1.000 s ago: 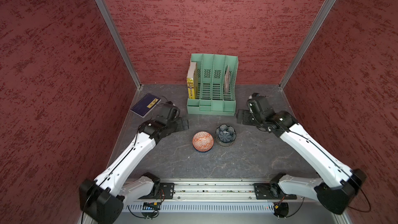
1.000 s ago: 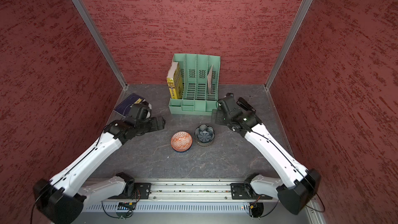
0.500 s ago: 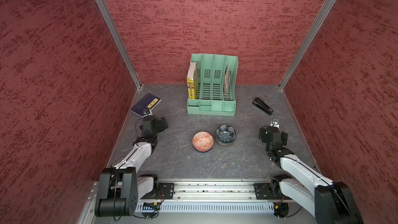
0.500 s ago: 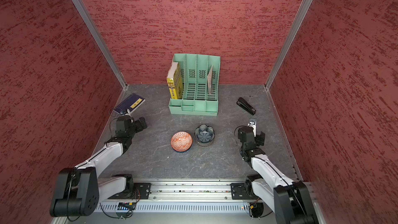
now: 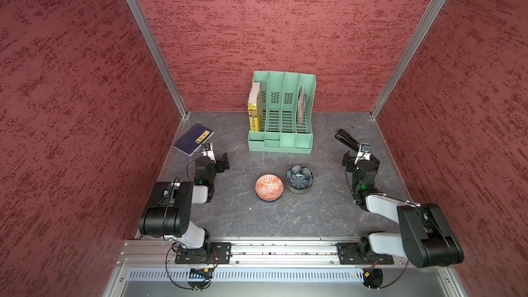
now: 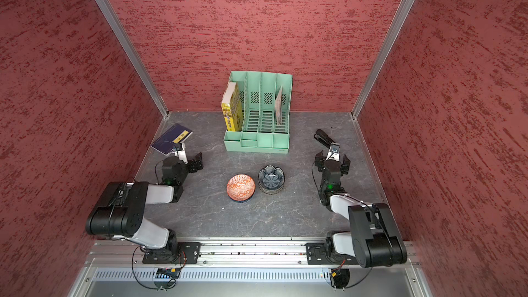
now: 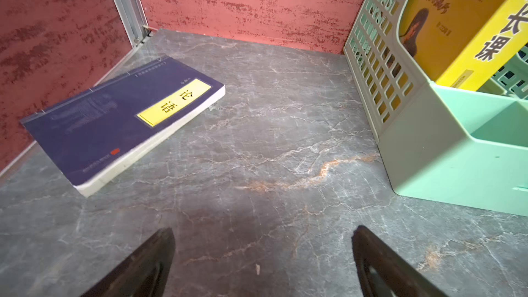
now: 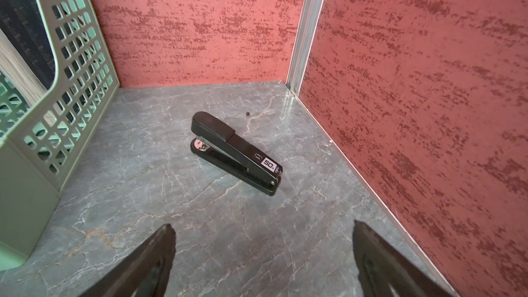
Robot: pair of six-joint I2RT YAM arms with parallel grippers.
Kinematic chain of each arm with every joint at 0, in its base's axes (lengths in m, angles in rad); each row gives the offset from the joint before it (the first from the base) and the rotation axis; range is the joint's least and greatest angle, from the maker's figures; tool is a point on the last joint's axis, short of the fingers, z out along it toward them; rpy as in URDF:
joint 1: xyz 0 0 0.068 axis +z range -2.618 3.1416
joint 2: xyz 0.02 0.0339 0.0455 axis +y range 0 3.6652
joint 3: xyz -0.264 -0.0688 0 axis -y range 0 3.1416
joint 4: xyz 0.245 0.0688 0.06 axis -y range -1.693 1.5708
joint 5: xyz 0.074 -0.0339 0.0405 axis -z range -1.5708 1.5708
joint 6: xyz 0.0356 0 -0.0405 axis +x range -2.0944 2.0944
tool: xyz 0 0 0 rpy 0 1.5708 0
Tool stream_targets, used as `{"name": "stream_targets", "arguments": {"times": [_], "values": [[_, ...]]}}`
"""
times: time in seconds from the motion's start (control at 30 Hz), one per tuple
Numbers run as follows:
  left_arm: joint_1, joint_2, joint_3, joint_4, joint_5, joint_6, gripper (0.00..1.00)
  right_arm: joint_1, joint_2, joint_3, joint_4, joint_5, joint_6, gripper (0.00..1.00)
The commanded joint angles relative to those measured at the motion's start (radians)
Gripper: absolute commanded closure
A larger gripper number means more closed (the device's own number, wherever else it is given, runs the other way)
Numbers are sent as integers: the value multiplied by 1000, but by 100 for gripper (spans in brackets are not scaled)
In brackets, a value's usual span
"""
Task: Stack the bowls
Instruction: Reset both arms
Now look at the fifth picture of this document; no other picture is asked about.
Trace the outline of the orange patterned bowl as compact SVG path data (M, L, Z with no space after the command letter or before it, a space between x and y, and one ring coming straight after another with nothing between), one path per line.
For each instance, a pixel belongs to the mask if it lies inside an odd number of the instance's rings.
M266 174L258 178L255 184L255 192L258 198L275 199L282 197L284 186L279 177Z

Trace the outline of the dark flower pattern bowl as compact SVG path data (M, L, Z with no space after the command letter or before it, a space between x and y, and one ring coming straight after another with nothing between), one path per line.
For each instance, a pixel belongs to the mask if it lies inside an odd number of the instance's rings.
M287 187L297 189L311 188L313 182L312 172L307 167L295 165L286 173Z

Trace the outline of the white green triangle bowl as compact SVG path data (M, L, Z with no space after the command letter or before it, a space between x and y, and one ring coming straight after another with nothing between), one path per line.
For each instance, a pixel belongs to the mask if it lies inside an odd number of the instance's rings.
M290 191L294 195L304 195L304 194L308 193L311 190L311 188L297 189L297 188L290 188L288 186L287 190Z

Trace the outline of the blue white rim bowl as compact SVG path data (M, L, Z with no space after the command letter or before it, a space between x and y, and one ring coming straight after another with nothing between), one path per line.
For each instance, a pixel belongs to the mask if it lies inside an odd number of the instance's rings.
M280 199L280 197L279 198L275 198L275 199L263 199L263 198L260 198L260 200L262 202L265 202L265 203L273 203L273 202L278 201L279 199Z

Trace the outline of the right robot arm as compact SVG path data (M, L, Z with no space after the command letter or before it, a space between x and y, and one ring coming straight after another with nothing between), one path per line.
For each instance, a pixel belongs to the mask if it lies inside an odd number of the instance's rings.
M370 232L360 240L359 257L374 262L382 255L407 259L416 268L447 267L464 260L461 244L435 203L413 203L380 192L375 187L379 161L371 154L346 152L342 166L351 174L347 184L362 210L385 217L399 227L396 234Z

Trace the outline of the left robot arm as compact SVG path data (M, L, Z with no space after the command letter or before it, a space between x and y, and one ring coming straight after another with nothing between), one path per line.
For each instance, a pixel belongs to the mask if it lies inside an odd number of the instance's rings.
M192 181L159 181L153 187L139 221L142 236L176 242L178 263L220 262L221 248L214 247L210 234L191 221L195 204L212 201L218 173L230 168L228 154L215 160L202 155L195 161L195 178Z

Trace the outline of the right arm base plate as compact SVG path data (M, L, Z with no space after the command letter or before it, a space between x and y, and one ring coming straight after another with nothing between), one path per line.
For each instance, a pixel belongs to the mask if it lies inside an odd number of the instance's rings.
M358 243L337 243L336 247L341 265L372 266L394 264L391 255L375 253L365 241Z

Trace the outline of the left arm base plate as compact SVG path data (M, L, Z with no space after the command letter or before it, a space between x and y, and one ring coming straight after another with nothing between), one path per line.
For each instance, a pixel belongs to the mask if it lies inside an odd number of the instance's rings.
M178 248L174 263L178 265L225 265L231 258L232 244L228 242L212 242L210 249L184 249Z

